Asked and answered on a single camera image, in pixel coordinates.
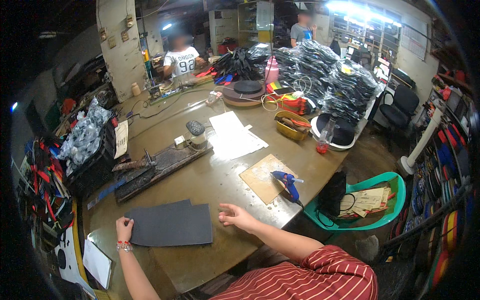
gray t-shirt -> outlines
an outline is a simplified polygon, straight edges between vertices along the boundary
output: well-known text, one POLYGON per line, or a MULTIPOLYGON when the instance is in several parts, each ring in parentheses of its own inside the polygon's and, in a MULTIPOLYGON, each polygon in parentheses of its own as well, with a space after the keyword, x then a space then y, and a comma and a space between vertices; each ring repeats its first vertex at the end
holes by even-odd
POLYGON ((301 42, 304 38, 312 39, 312 31, 308 27, 303 27, 300 24, 296 23, 292 26, 290 31, 290 38, 296 39, 298 42, 301 42))

man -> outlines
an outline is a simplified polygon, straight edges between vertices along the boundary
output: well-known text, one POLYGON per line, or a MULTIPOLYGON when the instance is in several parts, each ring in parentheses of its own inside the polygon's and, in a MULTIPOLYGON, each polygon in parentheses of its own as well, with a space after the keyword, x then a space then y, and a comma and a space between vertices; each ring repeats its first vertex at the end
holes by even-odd
POLYGON ((290 30, 290 42, 292 47, 297 46, 297 42, 301 42, 304 38, 316 39, 317 37, 317 25, 309 27, 312 23, 312 16, 309 11, 302 10, 298 15, 299 22, 292 26, 290 30))
MULTIPOLYGON (((377 299, 375 273, 339 247, 324 246, 316 240, 264 224, 236 205, 220 204, 220 207, 226 209, 218 214, 224 226, 235 225, 256 235, 299 266, 283 262, 274 267, 249 271, 225 292, 210 300, 377 299)), ((133 220, 124 217, 117 220, 118 245, 130 247, 125 242, 130 240, 132 227, 133 220)), ((119 256, 133 300, 159 300, 133 252, 119 249, 119 256)))
POLYGON ((168 36, 168 42, 173 48, 167 52, 163 60, 163 77, 170 74, 177 77, 189 73, 195 69, 195 65, 203 66, 206 62, 199 56, 197 50, 192 47, 192 37, 182 32, 168 36))

pink water bottle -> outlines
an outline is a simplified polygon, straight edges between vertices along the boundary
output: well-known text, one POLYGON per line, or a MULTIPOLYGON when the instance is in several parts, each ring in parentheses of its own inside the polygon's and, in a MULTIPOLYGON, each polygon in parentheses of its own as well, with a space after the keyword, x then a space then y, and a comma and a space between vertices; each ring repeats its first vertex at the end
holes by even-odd
POLYGON ((279 71, 275 56, 270 57, 267 62, 267 67, 265 68, 265 84, 277 81, 279 71))

blue glue gun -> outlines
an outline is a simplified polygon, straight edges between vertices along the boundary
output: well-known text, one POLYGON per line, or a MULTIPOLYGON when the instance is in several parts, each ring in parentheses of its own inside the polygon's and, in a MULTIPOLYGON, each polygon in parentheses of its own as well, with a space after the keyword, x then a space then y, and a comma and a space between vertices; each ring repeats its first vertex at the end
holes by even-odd
POLYGON ((282 171, 273 171, 270 174, 272 174, 273 177, 276 179, 280 180, 283 184, 285 184, 285 188, 288 190, 288 193, 290 194, 290 201, 293 203, 297 203, 299 201, 299 192, 297 192, 297 189, 295 188, 295 185, 293 184, 295 181, 298 182, 303 182, 303 180, 297 179, 293 177, 292 174, 288 174, 282 171))

black crate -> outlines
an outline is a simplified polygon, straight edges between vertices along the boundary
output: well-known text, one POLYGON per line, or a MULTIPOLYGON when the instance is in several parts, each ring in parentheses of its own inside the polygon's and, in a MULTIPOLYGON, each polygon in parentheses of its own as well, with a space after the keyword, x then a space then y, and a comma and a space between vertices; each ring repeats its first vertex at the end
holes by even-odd
POLYGON ((113 178, 117 141, 111 120, 102 128, 100 136, 102 139, 98 150, 67 177, 66 187, 78 199, 87 198, 113 178))

